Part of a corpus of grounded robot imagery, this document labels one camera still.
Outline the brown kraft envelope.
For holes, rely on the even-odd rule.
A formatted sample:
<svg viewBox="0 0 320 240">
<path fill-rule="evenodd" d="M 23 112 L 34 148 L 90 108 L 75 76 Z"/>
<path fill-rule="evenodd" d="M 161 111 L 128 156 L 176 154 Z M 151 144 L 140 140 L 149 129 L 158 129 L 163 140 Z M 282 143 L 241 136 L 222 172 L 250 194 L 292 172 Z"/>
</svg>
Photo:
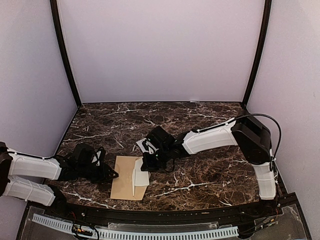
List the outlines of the brown kraft envelope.
<svg viewBox="0 0 320 240">
<path fill-rule="evenodd" d="M 114 200 L 141 201 L 144 198 L 148 186 L 136 186 L 135 195 L 132 189 L 132 173 L 135 168 L 137 156 L 117 156 L 114 170 L 118 178 L 112 181 L 110 198 Z"/>
</svg>

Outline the white sticker sheet wax seal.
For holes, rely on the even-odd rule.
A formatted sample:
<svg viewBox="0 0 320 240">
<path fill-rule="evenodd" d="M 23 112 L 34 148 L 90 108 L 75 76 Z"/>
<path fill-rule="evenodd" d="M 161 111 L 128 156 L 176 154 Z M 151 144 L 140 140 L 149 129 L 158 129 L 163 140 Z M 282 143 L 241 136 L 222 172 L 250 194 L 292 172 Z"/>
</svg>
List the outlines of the white sticker sheet wax seal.
<svg viewBox="0 0 320 240">
<path fill-rule="evenodd" d="M 142 152 L 149 152 L 149 141 L 146 138 L 143 138 L 136 142 Z"/>
</svg>

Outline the cream letter sheet ornate border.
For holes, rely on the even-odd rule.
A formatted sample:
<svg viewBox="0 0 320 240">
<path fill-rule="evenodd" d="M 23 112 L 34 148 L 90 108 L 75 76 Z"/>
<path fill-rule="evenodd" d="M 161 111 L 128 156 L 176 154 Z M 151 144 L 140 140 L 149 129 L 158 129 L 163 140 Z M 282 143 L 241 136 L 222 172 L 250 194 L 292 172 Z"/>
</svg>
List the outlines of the cream letter sheet ornate border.
<svg viewBox="0 0 320 240">
<path fill-rule="evenodd" d="M 132 171 L 132 196 L 135 196 L 135 188 L 136 188 L 136 169 L 134 168 Z"/>
</svg>

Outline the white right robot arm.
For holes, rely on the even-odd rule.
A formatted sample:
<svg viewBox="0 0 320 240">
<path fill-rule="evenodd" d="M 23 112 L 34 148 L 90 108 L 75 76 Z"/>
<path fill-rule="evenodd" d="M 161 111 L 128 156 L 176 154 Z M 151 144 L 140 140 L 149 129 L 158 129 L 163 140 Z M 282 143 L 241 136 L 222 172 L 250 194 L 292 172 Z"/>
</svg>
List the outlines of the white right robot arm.
<svg viewBox="0 0 320 240">
<path fill-rule="evenodd" d="M 161 126 L 152 129 L 148 135 L 137 141 L 143 152 L 142 171 L 166 171 L 167 163 L 197 153 L 226 146 L 238 146 L 245 160 L 252 165 L 262 201 L 255 205 L 255 213 L 266 217 L 275 208 L 277 194 L 274 162 L 278 148 L 272 147 L 271 131 L 258 120 L 265 114 L 242 111 L 237 117 L 203 129 L 193 128 L 177 137 Z"/>
</svg>

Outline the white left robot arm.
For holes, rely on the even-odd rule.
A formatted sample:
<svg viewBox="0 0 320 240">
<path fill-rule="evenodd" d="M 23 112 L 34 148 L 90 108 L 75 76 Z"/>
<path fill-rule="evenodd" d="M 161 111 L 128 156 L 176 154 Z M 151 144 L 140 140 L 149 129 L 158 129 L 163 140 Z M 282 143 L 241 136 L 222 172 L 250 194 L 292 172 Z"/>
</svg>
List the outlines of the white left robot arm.
<svg viewBox="0 0 320 240">
<path fill-rule="evenodd" d="M 40 157 L 17 152 L 4 142 L 0 144 L 0 194 L 50 206 L 60 218 L 71 213 L 64 195 L 56 186 L 33 182 L 28 177 L 58 182 L 86 179 L 92 184 L 109 182 L 119 174 L 104 162 L 103 147 L 94 149 L 86 143 L 77 144 L 65 156 Z"/>
</svg>

